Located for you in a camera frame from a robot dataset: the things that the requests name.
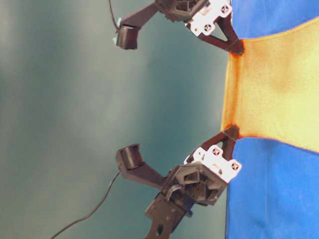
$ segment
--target green background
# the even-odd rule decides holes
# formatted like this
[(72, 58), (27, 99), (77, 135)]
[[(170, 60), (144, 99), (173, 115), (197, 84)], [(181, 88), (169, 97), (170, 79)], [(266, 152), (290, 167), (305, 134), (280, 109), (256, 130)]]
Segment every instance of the green background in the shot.
[[(113, 0), (116, 19), (151, 0)], [(48, 239), (86, 215), (141, 144), (162, 175), (220, 130), (227, 53), (157, 14), (124, 51), (106, 0), (0, 0), (0, 238)], [(121, 176), (61, 239), (142, 239), (157, 191)], [(172, 239), (222, 239), (225, 193)]]

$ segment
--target blue fabric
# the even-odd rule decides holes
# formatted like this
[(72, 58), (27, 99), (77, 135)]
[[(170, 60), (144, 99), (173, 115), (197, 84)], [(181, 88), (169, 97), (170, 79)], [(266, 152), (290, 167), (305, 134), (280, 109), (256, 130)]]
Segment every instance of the blue fabric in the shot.
[(232, 6), (240, 39), (287, 31), (319, 16), (318, 0), (233, 0)]
[(227, 239), (319, 239), (319, 154), (244, 138), (228, 186)]

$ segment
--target bolt hole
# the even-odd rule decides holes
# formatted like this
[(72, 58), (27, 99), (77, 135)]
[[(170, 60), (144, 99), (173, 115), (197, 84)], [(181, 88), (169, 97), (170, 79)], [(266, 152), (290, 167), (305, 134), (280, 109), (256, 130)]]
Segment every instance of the bolt hole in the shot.
[(156, 231), (156, 236), (160, 236), (163, 233), (163, 229), (164, 229), (164, 226), (162, 224), (159, 225), (159, 227)]

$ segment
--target white bracket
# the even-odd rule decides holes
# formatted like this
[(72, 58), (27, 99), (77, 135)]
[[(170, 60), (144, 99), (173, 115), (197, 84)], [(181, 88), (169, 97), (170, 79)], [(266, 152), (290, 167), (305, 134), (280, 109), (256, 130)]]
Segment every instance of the white bracket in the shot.
[(217, 145), (211, 146), (207, 151), (199, 147), (193, 154), (194, 160), (191, 163), (202, 163), (225, 182), (229, 183), (237, 176), (242, 165), (235, 159), (227, 161), (223, 158), (223, 150)]
[(209, 0), (206, 6), (185, 25), (190, 24), (189, 29), (195, 36), (199, 36), (201, 33), (209, 36), (215, 30), (215, 21), (219, 17), (227, 17), (232, 10), (233, 8), (227, 0)]

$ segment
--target black cable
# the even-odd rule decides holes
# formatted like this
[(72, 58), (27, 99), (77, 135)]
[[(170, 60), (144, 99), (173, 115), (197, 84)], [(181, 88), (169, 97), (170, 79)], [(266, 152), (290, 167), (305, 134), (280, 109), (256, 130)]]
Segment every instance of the black cable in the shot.
[(120, 173), (121, 173), (121, 172), (118, 172), (118, 173), (115, 175), (115, 177), (112, 179), (112, 181), (111, 181), (111, 183), (110, 183), (110, 185), (109, 185), (109, 187), (108, 187), (108, 189), (107, 189), (107, 191), (106, 191), (106, 194), (104, 195), (104, 197), (102, 198), (102, 200), (99, 202), (99, 204), (98, 204), (88, 215), (86, 215), (85, 217), (82, 217), (82, 218), (80, 218), (80, 219), (78, 219), (78, 220), (75, 220), (74, 222), (72, 222), (72, 223), (70, 223), (69, 225), (65, 226), (65, 227), (62, 228), (60, 231), (58, 231), (56, 234), (54, 234), (54, 236), (51, 237), (50, 239), (56, 238), (56, 237), (57, 237), (58, 235), (60, 235), (62, 232), (64, 232), (65, 230), (67, 230), (69, 227), (73, 226), (73, 225), (76, 224), (76, 223), (79, 223), (79, 222), (81, 222), (81, 221), (84, 221), (84, 220), (88, 219), (90, 216), (92, 216), (92, 215), (96, 212), (96, 210), (99, 209), (99, 207), (102, 205), (102, 203), (104, 202), (104, 200), (105, 200), (106, 197), (108, 196), (109, 191), (110, 191), (110, 189), (111, 189), (111, 187), (112, 187), (112, 184), (114, 183), (115, 179), (118, 177), (118, 175), (119, 175)]
[(112, 17), (112, 22), (113, 22), (113, 24), (114, 24), (114, 27), (116, 28), (117, 31), (119, 31), (120, 29), (119, 29), (119, 27), (118, 27), (118, 25), (116, 24), (115, 19), (114, 19), (111, 0), (109, 0), (109, 10), (110, 10), (110, 14), (111, 14), (111, 17)]

